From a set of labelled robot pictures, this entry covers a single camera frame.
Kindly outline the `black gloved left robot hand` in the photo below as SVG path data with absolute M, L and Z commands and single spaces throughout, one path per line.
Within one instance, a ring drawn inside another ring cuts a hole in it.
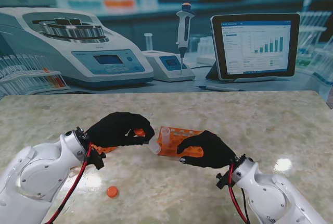
M 94 145 L 103 148 L 147 144 L 155 135 L 144 116 L 129 112 L 111 113 L 86 133 Z

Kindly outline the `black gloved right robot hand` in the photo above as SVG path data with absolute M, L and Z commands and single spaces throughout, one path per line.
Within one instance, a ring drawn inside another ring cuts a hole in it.
M 203 156 L 182 156 L 180 162 L 187 165 L 220 169 L 227 165 L 231 165 L 236 159 L 236 154 L 222 141 L 222 139 L 207 130 L 199 135 L 184 139 L 177 147 L 177 154 L 181 154 L 189 147 L 200 147 L 203 150 Z

